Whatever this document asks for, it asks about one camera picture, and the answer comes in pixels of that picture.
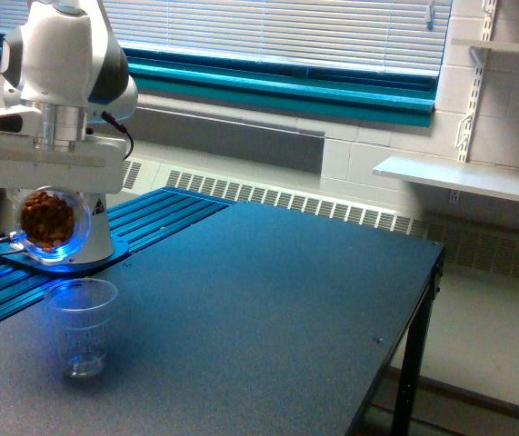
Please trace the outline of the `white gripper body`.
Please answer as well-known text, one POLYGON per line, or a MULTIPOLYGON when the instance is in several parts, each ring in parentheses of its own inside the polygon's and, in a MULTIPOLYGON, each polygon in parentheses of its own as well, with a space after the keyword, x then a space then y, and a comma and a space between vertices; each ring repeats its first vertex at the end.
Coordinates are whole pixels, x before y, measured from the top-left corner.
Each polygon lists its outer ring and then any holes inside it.
POLYGON ((0 188, 81 193, 122 188, 125 140, 86 132, 86 110, 55 104, 0 108, 0 188))

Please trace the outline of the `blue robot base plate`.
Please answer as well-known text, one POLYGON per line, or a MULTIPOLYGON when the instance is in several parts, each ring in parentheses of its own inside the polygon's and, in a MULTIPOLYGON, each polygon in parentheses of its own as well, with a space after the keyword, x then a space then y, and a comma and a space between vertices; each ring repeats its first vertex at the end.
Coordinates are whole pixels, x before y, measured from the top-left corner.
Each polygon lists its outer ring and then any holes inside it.
POLYGON ((85 277, 98 273, 103 269, 118 263, 129 255, 129 244, 126 240, 118 237, 113 238, 114 252, 107 258, 92 263, 61 263, 56 265, 43 265, 31 257, 23 254, 1 255, 7 263, 25 268, 31 272, 45 273, 52 276, 85 277))

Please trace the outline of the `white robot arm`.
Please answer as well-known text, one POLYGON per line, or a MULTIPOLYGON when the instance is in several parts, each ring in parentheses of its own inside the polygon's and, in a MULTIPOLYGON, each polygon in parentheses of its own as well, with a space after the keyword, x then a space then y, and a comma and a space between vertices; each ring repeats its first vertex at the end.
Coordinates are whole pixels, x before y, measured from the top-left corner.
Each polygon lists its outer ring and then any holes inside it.
POLYGON ((3 41, 0 188, 13 197, 10 255, 49 272, 89 269, 127 252, 109 229, 106 197, 123 186, 119 126, 137 103, 102 3, 35 1, 27 21, 3 41))

